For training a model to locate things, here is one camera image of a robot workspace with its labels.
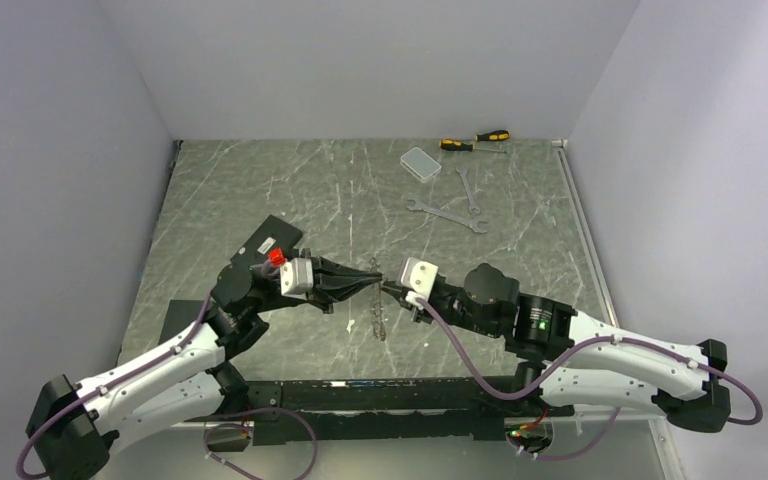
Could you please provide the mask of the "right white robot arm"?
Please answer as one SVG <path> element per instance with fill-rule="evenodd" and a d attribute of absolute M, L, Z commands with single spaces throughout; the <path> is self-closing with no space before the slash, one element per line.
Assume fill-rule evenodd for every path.
<path fill-rule="evenodd" d="M 519 360 L 513 385 L 502 391 L 478 382 L 524 415 L 570 405 L 628 408 L 700 433 L 721 431 L 731 416 L 730 392 L 717 375 L 727 364 L 719 341 L 682 345 L 634 334 L 523 293 L 518 280 L 487 263 L 457 286 L 411 258 L 382 290 L 450 340 L 457 328 L 503 340 Z"/>

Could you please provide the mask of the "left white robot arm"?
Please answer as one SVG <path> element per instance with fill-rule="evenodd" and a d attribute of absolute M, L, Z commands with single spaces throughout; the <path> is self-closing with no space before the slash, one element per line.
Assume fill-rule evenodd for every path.
<path fill-rule="evenodd" d="M 220 271 L 195 318 L 148 352 L 77 382 L 45 383 L 26 426 L 15 473 L 35 453 L 40 479 L 90 479 L 112 455 L 183 420 L 239 417 L 247 385 L 230 364 L 268 330 L 262 313 L 338 302 L 381 282 L 377 271 L 341 265 L 306 250 L 240 250 Z"/>

